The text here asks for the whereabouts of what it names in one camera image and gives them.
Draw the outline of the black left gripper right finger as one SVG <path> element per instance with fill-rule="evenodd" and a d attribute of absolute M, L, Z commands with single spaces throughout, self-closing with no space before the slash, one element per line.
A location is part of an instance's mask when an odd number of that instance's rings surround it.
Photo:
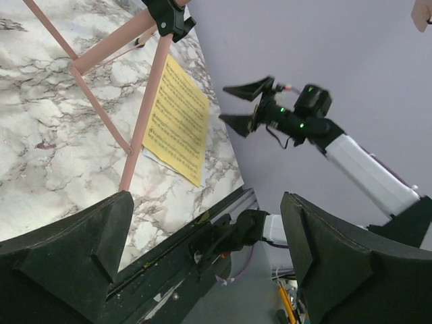
<path fill-rule="evenodd" d="M 281 218 L 312 323 L 431 322 L 429 197 L 365 230 L 287 192 Z"/>

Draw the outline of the pink perforated music stand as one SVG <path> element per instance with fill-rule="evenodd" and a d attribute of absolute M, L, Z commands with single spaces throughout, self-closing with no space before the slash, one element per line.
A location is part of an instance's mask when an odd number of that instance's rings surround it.
<path fill-rule="evenodd" d="M 34 1 L 25 1 L 24 3 L 72 59 L 72 76 L 102 119 L 112 137 L 126 153 L 126 163 L 119 183 L 119 190 L 128 191 L 134 175 L 136 162 L 141 152 L 142 140 L 163 74 L 170 45 L 184 38 L 196 25 L 196 21 L 193 18 L 184 19 L 184 11 L 188 2 L 145 1 L 146 9 L 142 10 L 81 56 L 77 55 L 69 46 L 68 42 Z M 137 38 L 139 42 L 136 43 L 136 46 L 141 46 L 148 41 L 151 33 L 154 31 L 159 32 L 159 42 L 148 75 L 132 139 L 131 142 L 127 142 L 85 83 L 83 75 L 102 61 L 108 63 L 107 58 L 110 55 L 120 50 L 132 40 Z"/>

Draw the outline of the yellow sheet music page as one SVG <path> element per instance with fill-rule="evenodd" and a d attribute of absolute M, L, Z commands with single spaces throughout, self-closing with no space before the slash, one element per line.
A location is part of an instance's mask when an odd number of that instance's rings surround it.
<path fill-rule="evenodd" d="M 167 56 L 142 141 L 144 148 L 200 186 L 209 116 L 207 96 L 180 64 Z"/>

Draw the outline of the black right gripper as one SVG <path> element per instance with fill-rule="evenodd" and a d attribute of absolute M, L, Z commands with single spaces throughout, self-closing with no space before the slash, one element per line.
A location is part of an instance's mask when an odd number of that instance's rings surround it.
<path fill-rule="evenodd" d="M 260 97 L 260 100 L 252 115 L 221 114 L 219 119 L 241 137 L 247 137 L 255 132 L 260 125 L 269 126 L 285 135 L 292 135 L 288 130 L 288 117 L 291 111 L 277 102 L 285 91 L 272 90 L 273 83 L 274 77 L 267 76 L 248 84 L 224 86 L 224 92 L 239 99 L 252 102 Z"/>

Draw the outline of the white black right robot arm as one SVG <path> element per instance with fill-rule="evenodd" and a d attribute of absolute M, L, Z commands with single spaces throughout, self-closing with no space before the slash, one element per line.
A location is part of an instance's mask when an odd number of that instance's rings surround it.
<path fill-rule="evenodd" d="M 274 138 L 279 133 L 288 137 L 280 144 L 283 149 L 289 143 L 300 146 L 309 141 L 389 217 L 385 225 L 368 226 L 370 232 L 421 247 L 431 225 L 431 199 L 420 195 L 327 118 L 332 104 L 328 90 L 316 84 L 297 90 L 267 76 L 248 84 L 225 86 L 223 91 L 245 101 L 259 100 L 250 115 L 219 115 L 236 134 L 246 138 L 263 126 Z"/>

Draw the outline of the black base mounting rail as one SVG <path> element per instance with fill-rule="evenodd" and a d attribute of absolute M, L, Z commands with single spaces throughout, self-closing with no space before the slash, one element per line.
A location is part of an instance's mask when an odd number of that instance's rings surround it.
<path fill-rule="evenodd" d="M 119 272 L 99 323 L 181 323 L 249 245 L 258 203 L 239 188 Z"/>

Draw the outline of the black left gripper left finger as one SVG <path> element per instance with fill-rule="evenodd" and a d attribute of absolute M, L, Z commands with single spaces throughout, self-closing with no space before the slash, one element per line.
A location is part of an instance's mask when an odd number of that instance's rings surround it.
<path fill-rule="evenodd" d="M 121 191 L 1 242 L 2 323 L 97 323 L 115 281 L 134 202 Z"/>

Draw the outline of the white paper sheet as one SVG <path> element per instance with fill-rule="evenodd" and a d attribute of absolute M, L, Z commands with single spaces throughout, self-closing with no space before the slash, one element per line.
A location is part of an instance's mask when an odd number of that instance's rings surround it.
<path fill-rule="evenodd" d="M 170 169 L 170 170 L 176 172 L 175 169 L 172 166 L 170 166 L 166 162 L 162 161 L 160 158 L 158 158 L 154 153 L 152 153 L 151 151 L 149 151 L 147 148 L 145 148 L 145 147 L 143 148 L 142 154 L 145 157 L 148 157 L 149 159 L 152 159 L 154 162 L 158 163 L 159 165 L 161 165 L 161 166 L 163 166 L 163 167 L 165 167 L 167 169 Z"/>

